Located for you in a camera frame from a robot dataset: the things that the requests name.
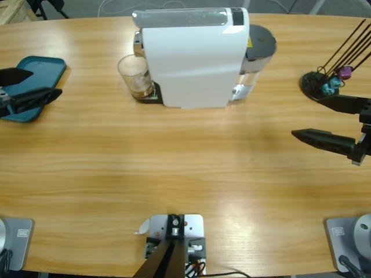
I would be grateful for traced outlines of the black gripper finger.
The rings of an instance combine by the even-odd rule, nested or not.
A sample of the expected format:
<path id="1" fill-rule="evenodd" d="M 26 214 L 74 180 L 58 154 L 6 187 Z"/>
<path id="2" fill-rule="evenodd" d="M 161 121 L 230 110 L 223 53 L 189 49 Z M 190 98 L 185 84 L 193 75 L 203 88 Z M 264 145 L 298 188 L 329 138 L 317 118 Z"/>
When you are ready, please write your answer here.
<path id="1" fill-rule="evenodd" d="M 337 112 L 370 115 L 369 98 L 336 95 L 322 98 L 319 103 Z"/>
<path id="2" fill-rule="evenodd" d="M 21 68 L 0 69 L 0 86 L 11 86 L 26 80 L 33 72 Z"/>
<path id="3" fill-rule="evenodd" d="M 61 89 L 51 87 L 40 87 L 27 92 L 11 96 L 10 107 L 14 114 L 29 111 L 34 108 L 43 107 L 56 100 L 61 94 Z"/>
<path id="4" fill-rule="evenodd" d="M 301 142 L 318 149 L 344 155 L 352 162 L 363 162 L 365 158 L 365 138 L 356 143 L 354 138 L 317 129 L 293 130 L 291 134 Z"/>

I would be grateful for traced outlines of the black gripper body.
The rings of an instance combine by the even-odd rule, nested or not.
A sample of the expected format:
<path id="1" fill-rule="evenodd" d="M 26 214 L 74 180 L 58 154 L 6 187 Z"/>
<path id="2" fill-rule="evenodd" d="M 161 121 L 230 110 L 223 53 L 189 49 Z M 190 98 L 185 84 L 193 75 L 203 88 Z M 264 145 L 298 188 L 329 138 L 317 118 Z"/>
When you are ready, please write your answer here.
<path id="1" fill-rule="evenodd" d="M 2 87 L 1 87 L 0 103 L 1 103 L 0 117 L 3 118 L 3 117 L 11 115 L 13 112 L 12 107 L 11 107 L 12 97 L 6 91 L 4 91 Z"/>
<path id="2" fill-rule="evenodd" d="M 367 155 L 370 155 L 370 106 L 366 105 L 359 113 L 359 121 L 363 124 L 361 137 L 353 148 L 352 164 L 360 166 Z"/>

